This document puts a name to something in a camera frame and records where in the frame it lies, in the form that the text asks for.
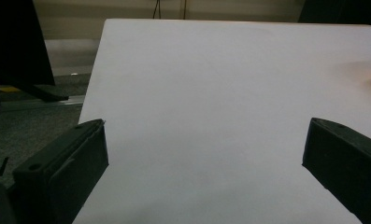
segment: black cable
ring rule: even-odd
[[[7,168],[7,161],[9,160],[9,157],[5,157],[4,162],[2,162],[1,168],[0,168],[0,176],[4,175],[5,169]]]
[[[161,19],[162,18],[162,14],[160,12],[160,0],[158,0],[158,2],[159,2],[159,19]]]
[[[183,20],[185,20],[186,19],[186,5],[187,5],[187,0],[185,0],[185,3],[184,3],[184,11],[183,11],[183,13],[184,13],[184,16],[183,16]]]
[[[153,10],[153,19],[155,19],[155,15],[156,15],[156,9],[158,8],[159,6],[159,19],[162,18],[162,12],[161,12],[161,8],[160,8],[160,0],[156,0],[156,5],[155,5],[155,9]]]
[[[155,14],[156,14],[156,8],[158,8],[158,3],[159,3],[159,0],[156,0],[156,6],[155,6],[155,10],[153,11],[153,19],[155,19]]]

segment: yellow part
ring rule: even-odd
[[[3,92],[14,92],[14,91],[20,91],[20,90],[17,89],[17,88],[14,88],[14,87],[0,87],[0,91],[3,91]]]

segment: black monitor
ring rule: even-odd
[[[0,73],[31,85],[54,85],[32,0],[0,1]],[[0,85],[7,85],[0,78]]]

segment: white surface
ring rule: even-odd
[[[110,165],[75,223],[360,223],[301,165],[312,117],[371,137],[371,27],[108,20],[79,122]]]

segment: wall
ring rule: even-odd
[[[163,19],[296,22],[305,0],[161,0]],[[35,0],[46,39],[100,38],[108,18],[150,19],[156,0]]]

